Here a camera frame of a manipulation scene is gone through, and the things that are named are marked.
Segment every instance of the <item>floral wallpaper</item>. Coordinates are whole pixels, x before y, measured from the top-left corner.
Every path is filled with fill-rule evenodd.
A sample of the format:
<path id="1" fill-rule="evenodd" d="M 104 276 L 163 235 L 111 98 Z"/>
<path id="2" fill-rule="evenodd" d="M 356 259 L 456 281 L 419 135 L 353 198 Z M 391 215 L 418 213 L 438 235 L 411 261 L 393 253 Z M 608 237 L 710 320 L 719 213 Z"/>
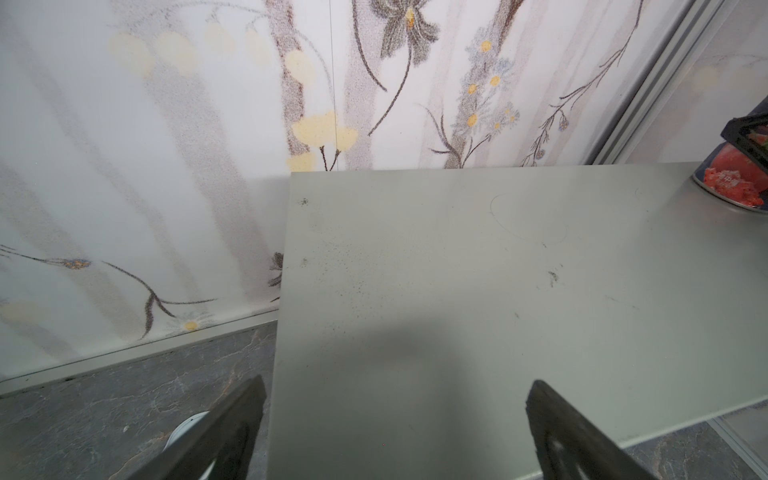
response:
<path id="1" fill-rule="evenodd" d="M 276 309 L 290 172 L 584 163 L 685 3 L 1 3 L 0 376 Z"/>

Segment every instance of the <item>painted flower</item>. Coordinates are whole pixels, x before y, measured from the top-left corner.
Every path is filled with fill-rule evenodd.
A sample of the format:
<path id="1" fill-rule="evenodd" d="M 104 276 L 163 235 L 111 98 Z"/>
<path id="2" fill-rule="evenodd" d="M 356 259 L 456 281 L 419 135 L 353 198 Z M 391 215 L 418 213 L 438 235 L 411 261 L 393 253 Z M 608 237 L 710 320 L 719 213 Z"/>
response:
<path id="1" fill-rule="evenodd" d="M 268 65 L 272 54 L 266 39 L 256 30 L 248 30 L 243 35 L 243 45 L 248 55 L 261 67 Z"/>
<path id="2" fill-rule="evenodd" d="M 7 322 L 37 323 L 45 318 L 45 310 L 32 302 L 6 302 L 0 305 L 0 316 Z"/>
<path id="3" fill-rule="evenodd" d="M 205 25 L 203 36 L 211 50 L 220 55 L 231 55 L 237 50 L 237 43 L 235 43 L 234 38 L 219 22 L 208 22 Z"/>
<path id="4" fill-rule="evenodd" d="M 491 42 L 490 29 L 480 27 L 475 32 L 475 36 L 472 38 L 472 41 L 469 42 L 469 45 L 467 45 L 465 50 L 469 53 L 469 60 L 472 63 L 476 63 L 477 61 L 482 60 L 485 57 L 484 54 L 489 53 L 495 46 L 496 45 L 493 45 L 493 42 Z"/>
<path id="5" fill-rule="evenodd" d="M 382 58 L 392 57 L 408 39 L 413 64 L 424 62 L 429 56 L 429 44 L 438 39 L 440 27 L 428 23 L 421 13 L 429 0 L 371 0 L 376 16 L 387 20 L 382 42 Z"/>
<path id="6" fill-rule="evenodd" d="M 480 130 L 488 122 L 488 99 L 478 100 L 471 104 L 460 104 L 456 123 L 452 125 L 454 132 L 466 137 Z"/>
<path id="7" fill-rule="evenodd" d="M 315 81 L 315 67 L 310 57 L 301 50 L 291 50 L 286 54 L 286 69 L 290 76 L 304 86 Z"/>
<path id="8" fill-rule="evenodd" d="M 499 58 L 494 64 L 491 70 L 491 78 L 488 80 L 488 84 L 492 87 L 506 87 L 509 85 L 509 80 L 512 77 L 512 62 L 507 58 Z"/>
<path id="9" fill-rule="evenodd" d="M 467 95 L 470 97 L 482 97 L 487 87 L 488 85 L 486 83 L 478 82 L 476 79 L 470 78 L 470 76 L 467 74 L 464 76 L 464 78 L 462 78 L 462 93 L 459 98 L 465 97 Z"/>
<path id="10" fill-rule="evenodd" d="M 83 270 L 91 265 L 91 261 L 82 258 L 73 258 L 70 260 L 60 260 L 59 264 L 66 266 L 70 270 Z"/>
<path id="11" fill-rule="evenodd" d="M 310 147 L 323 147 L 336 138 L 336 115 L 329 111 L 323 115 L 302 117 L 291 130 L 296 138 Z"/>
<path id="12" fill-rule="evenodd" d="M 154 50 L 167 64 L 188 77 L 197 70 L 197 50 L 181 33 L 164 31 L 154 40 Z"/>
<path id="13" fill-rule="evenodd" d="M 275 278 L 270 279 L 268 285 L 280 286 L 280 284 L 283 282 L 283 254 L 282 253 L 275 252 L 275 254 L 272 255 L 272 266 L 270 266 L 270 270 L 280 272 L 280 274 Z"/>
<path id="14" fill-rule="evenodd" d="M 336 149 L 338 151 L 347 151 L 357 141 L 357 130 L 350 127 L 339 127 L 336 129 Z"/>
<path id="15" fill-rule="evenodd" d="M 176 318 L 171 317 L 165 330 L 171 334 L 187 333 L 213 326 L 215 323 L 214 316 L 207 311 L 193 310 L 177 315 Z"/>
<path id="16" fill-rule="evenodd" d="M 118 33 L 109 41 L 109 52 L 123 67 L 149 78 L 154 69 L 154 56 L 147 44 L 128 33 Z"/>
<path id="17" fill-rule="evenodd" d="M 488 118 L 485 125 L 485 132 L 487 132 L 487 135 L 490 138 L 493 138 L 500 134 L 506 127 L 515 124 L 519 115 L 520 112 L 515 110 L 512 103 L 507 103 L 503 110 Z"/>
<path id="18" fill-rule="evenodd" d="M 315 171 L 315 162 L 317 161 L 317 155 L 313 151 L 308 151 L 303 154 L 293 155 L 286 160 L 288 169 L 292 172 L 312 172 Z"/>

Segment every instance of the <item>white baseboard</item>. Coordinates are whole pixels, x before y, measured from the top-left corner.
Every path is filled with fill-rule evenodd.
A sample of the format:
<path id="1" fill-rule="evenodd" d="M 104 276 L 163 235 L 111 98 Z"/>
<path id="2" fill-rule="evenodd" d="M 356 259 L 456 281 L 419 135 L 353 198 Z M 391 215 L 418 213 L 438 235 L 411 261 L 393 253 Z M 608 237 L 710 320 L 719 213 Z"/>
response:
<path id="1" fill-rule="evenodd" d="M 135 362 L 147 357 L 170 352 L 171 350 L 179 349 L 181 347 L 206 342 L 220 336 L 242 332 L 243 330 L 252 329 L 255 326 L 263 325 L 264 323 L 273 322 L 275 320 L 277 320 L 277 310 L 221 323 L 220 325 L 210 326 L 206 329 L 185 333 L 184 335 L 172 336 L 170 338 L 132 346 L 123 350 L 118 350 L 117 352 L 105 353 L 104 355 L 91 357 L 90 359 L 78 360 L 77 362 L 41 370 L 40 372 L 6 379 L 0 382 L 0 399 L 11 393 L 34 389 L 49 383 L 59 382 L 63 379 L 95 372 L 122 363 Z"/>

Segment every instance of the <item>metal sheet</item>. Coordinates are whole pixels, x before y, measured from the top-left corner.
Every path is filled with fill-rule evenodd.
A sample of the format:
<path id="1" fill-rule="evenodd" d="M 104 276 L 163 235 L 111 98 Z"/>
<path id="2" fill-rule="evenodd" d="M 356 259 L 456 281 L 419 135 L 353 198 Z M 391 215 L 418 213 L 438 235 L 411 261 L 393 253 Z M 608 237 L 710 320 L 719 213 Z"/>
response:
<path id="1" fill-rule="evenodd" d="M 517 478 L 544 379 L 622 445 L 768 396 L 768 221 L 696 164 L 294 174 L 269 475 Z"/>

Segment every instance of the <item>gray marble tile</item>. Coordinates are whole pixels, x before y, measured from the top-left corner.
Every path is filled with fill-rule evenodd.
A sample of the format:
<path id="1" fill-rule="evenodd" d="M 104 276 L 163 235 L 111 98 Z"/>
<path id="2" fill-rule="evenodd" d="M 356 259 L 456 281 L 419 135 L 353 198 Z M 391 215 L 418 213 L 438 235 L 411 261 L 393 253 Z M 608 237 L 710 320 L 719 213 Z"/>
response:
<path id="1" fill-rule="evenodd" d="M 276 323 L 0 399 L 0 478 L 121 480 L 242 380 L 272 389 Z M 266 477 L 266 415 L 248 479 Z"/>
<path id="2" fill-rule="evenodd" d="M 756 460 L 768 465 L 768 401 L 724 415 L 723 421 Z"/>
<path id="3" fill-rule="evenodd" d="M 626 452 L 660 480 L 760 480 L 706 423 L 648 440 Z"/>

